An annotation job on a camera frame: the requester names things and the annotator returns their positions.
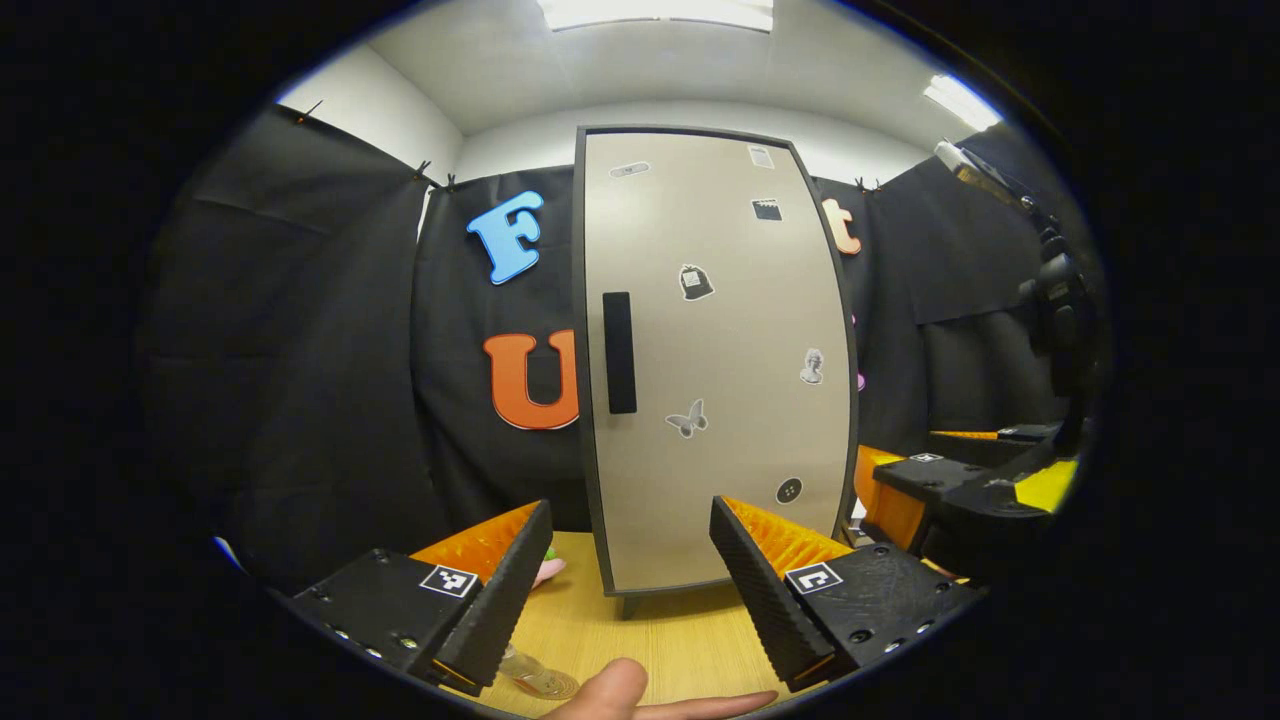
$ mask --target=beige cabinet door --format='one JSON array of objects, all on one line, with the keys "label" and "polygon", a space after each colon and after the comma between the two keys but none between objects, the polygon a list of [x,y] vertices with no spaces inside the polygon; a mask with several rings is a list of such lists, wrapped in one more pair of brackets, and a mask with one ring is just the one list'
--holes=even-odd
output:
[{"label": "beige cabinet door", "polygon": [[810,181],[786,142],[694,132],[580,128],[579,392],[611,594],[727,580],[716,495],[827,536],[852,502],[852,328]]}]

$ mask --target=pink object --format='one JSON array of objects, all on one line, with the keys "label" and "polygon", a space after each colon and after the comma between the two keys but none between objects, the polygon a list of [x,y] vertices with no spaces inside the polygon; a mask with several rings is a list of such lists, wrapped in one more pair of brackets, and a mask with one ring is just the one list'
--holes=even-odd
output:
[{"label": "pink object", "polygon": [[534,578],[534,588],[543,584],[543,580],[549,579],[552,575],[559,573],[563,569],[564,569],[564,560],[561,557],[556,557],[554,560],[544,560],[543,566],[538,569],[538,577]]}]

